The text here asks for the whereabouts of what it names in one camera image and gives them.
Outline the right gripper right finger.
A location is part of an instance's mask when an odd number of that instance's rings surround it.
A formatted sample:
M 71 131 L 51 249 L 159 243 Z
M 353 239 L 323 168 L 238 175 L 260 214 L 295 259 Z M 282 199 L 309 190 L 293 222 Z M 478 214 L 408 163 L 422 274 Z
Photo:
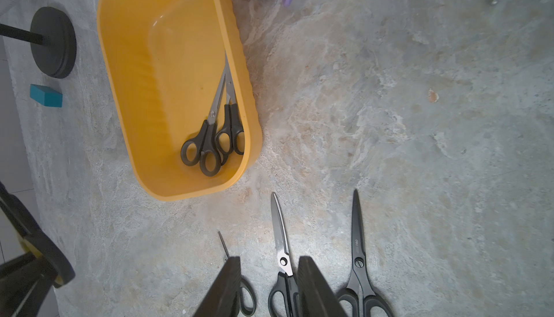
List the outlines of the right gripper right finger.
M 297 275 L 300 316 L 346 316 L 311 256 L 300 256 Z

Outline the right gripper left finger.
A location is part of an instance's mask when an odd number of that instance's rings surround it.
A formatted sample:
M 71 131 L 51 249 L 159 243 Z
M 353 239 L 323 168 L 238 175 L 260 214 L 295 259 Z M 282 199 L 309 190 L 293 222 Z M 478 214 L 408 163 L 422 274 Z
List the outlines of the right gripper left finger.
M 193 316 L 237 316 L 241 279 L 240 258 L 231 256 L 220 270 Z

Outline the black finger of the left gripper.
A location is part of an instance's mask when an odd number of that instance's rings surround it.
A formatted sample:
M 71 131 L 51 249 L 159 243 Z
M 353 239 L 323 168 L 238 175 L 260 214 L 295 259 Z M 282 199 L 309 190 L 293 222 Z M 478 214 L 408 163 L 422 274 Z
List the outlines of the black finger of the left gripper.
M 51 288 L 69 284 L 76 273 L 18 197 L 1 185 L 1 210 L 24 254 L 1 265 L 1 315 L 37 316 Z

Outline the small black scissors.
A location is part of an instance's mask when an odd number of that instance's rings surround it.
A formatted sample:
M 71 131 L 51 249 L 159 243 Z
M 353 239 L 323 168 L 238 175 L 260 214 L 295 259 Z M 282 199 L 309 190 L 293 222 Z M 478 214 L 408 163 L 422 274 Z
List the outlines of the small black scissors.
M 258 301 L 254 293 L 254 289 L 245 276 L 241 277 L 241 281 L 239 283 L 237 304 L 239 312 L 241 312 L 243 316 L 253 316 L 258 307 Z

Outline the silver blade black scissors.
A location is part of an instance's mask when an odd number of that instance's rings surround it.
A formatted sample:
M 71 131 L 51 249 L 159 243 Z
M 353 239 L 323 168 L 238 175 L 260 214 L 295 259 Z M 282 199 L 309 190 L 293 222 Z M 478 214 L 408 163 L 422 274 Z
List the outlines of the silver blade black scissors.
M 278 316 L 274 308 L 274 295 L 281 293 L 284 299 L 284 307 L 288 317 L 299 317 L 300 314 L 300 293 L 291 264 L 289 242 L 287 231 L 278 196 L 275 192 L 271 194 L 271 216 L 274 228 L 277 261 L 279 273 L 275 285 L 268 296 L 268 312 L 271 316 Z

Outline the all black scissors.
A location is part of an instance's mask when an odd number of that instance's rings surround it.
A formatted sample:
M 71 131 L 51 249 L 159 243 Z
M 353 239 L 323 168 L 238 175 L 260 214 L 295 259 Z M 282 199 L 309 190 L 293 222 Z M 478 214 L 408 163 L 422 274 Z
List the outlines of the all black scissors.
M 387 316 L 394 316 L 386 300 L 372 287 L 366 270 L 366 251 L 362 209 L 358 190 L 353 191 L 351 215 L 351 273 L 344 288 L 336 293 L 339 302 L 346 301 L 352 307 L 352 316 L 371 316 L 373 308 L 382 309 Z

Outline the yellow plastic storage box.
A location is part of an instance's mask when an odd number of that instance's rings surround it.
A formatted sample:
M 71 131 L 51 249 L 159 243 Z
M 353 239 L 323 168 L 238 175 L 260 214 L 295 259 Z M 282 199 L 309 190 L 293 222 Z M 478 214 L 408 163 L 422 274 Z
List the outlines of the yellow plastic storage box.
M 98 35 L 135 176 L 171 202 L 220 192 L 261 153 L 263 134 L 232 0 L 99 0 Z M 207 118 L 224 67 L 235 85 L 245 153 L 215 177 L 180 158 Z

